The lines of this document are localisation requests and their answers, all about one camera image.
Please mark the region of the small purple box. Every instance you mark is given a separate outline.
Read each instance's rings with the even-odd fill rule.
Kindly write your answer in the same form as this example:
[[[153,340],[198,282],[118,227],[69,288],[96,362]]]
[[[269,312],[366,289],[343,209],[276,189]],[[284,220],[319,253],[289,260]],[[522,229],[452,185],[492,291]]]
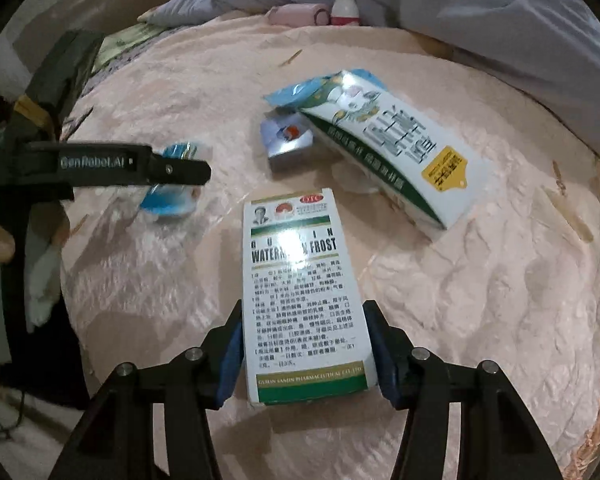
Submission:
[[[267,114],[260,125],[260,137],[273,172],[299,165],[314,145],[314,133],[299,113]]]

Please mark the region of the pink cloth pouch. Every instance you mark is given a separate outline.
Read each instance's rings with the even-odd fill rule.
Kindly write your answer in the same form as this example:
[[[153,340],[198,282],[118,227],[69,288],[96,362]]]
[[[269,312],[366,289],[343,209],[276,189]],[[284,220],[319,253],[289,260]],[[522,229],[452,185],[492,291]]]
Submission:
[[[289,3],[274,6],[266,18],[270,25],[288,27],[326,26],[330,23],[328,7],[322,4]]]

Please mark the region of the white pink small bottle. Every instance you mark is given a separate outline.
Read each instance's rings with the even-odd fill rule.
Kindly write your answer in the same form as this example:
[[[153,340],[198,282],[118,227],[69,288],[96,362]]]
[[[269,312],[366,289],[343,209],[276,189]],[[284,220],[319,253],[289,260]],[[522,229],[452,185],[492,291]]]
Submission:
[[[334,0],[330,11],[330,24],[334,26],[358,26],[360,11],[355,0]]]

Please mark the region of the blue crumpled wrapper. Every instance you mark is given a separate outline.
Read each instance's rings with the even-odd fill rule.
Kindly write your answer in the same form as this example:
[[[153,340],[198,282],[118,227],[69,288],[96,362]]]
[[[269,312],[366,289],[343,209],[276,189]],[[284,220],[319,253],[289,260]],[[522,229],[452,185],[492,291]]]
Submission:
[[[353,70],[350,70],[350,73],[358,78],[368,81],[370,84],[374,84],[382,90],[387,89],[386,85],[368,70],[354,68]],[[341,76],[342,74],[343,70],[340,70],[338,73],[313,77],[305,81],[298,82],[298,84],[290,84],[289,86],[267,94],[263,97],[263,99],[268,103],[268,105],[274,107],[302,107],[302,103],[309,99],[312,94],[320,90],[323,86],[326,86],[329,81]]]

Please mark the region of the white green medicine box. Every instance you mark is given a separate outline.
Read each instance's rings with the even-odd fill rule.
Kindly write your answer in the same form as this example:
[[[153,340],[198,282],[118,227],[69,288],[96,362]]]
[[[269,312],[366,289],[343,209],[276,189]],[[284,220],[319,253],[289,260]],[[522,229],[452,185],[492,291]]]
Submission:
[[[362,299],[330,188],[245,203],[242,322],[254,404],[376,386]]]

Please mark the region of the pink fringed bed blanket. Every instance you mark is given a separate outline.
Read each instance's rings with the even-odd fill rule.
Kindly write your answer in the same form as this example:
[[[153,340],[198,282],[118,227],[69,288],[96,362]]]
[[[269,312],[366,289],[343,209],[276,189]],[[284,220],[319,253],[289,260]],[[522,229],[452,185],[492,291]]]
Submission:
[[[64,289],[87,370],[170,361],[236,301],[242,377],[210,417],[229,479],[385,479],[404,415],[361,304],[502,368],[568,479],[600,457],[600,159],[540,104],[390,28],[227,18],[174,32],[74,109],[76,140],[183,143],[193,203],[79,190]]]

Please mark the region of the blue torn wrapper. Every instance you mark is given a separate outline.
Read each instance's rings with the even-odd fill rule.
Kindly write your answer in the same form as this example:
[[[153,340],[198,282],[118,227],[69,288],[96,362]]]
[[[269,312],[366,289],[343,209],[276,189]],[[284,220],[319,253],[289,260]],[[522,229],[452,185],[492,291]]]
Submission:
[[[163,152],[167,158],[203,160],[210,162],[212,147],[197,141],[183,142],[167,146]],[[140,210],[157,217],[183,217],[195,211],[200,186],[164,184],[154,185],[140,203]]]

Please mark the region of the grey blue quilt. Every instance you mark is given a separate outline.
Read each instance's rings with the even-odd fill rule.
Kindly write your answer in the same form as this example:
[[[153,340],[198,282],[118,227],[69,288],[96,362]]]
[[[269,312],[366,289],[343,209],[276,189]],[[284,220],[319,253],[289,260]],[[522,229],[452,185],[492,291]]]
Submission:
[[[143,21],[200,25],[332,0],[170,0]],[[454,61],[528,93],[600,155],[600,20],[584,0],[356,0],[361,22],[445,42]]]

